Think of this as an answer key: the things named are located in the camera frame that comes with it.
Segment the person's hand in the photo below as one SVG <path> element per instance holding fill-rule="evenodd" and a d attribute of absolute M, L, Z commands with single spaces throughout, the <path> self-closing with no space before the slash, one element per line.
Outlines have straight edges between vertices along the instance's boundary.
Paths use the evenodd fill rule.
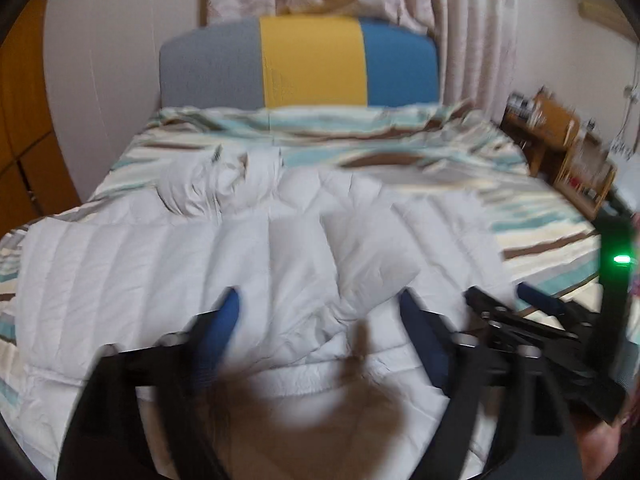
<path fill-rule="evenodd" d="M 584 476 L 588 480 L 597 479 L 618 453 L 623 423 L 616 420 L 610 426 L 584 418 L 575 418 L 573 422 Z"/>

